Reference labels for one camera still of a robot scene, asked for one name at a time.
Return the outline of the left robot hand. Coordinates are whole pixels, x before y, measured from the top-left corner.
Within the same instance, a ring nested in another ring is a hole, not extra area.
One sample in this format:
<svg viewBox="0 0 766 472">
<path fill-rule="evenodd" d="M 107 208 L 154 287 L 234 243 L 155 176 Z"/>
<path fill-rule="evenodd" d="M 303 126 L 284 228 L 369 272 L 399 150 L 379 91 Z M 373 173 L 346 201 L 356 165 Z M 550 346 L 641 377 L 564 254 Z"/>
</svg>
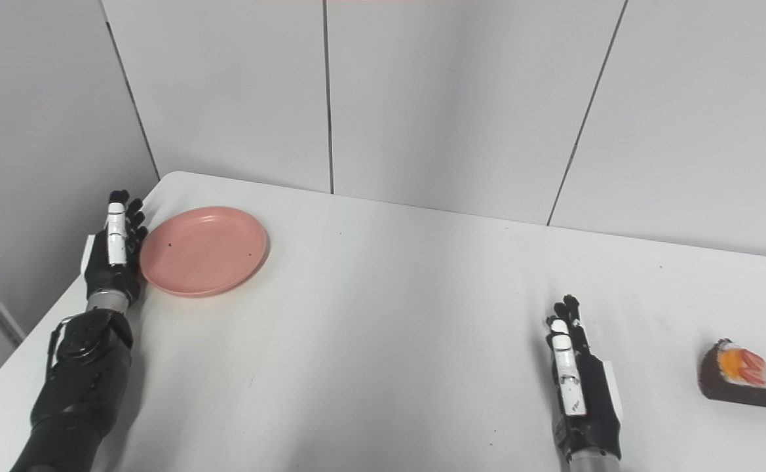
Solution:
<svg viewBox="0 0 766 472">
<path fill-rule="evenodd" d="M 140 297 L 140 252 L 148 229 L 143 201 L 127 190 L 111 191 L 104 229 L 93 236 L 84 279 L 90 299 L 98 293 L 119 293 L 131 307 Z"/>
</svg>

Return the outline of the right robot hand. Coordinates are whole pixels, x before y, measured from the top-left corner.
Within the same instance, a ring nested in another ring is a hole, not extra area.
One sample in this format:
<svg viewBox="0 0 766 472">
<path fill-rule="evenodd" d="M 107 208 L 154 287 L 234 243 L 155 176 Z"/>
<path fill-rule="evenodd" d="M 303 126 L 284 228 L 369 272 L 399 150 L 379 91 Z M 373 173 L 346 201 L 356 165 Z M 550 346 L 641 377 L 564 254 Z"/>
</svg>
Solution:
<svg viewBox="0 0 766 472">
<path fill-rule="evenodd" d="M 569 471 L 620 471 L 617 390 L 608 378 L 610 365 L 590 349 L 579 308 L 567 294 L 546 320 L 557 400 L 554 442 Z"/>
</svg>

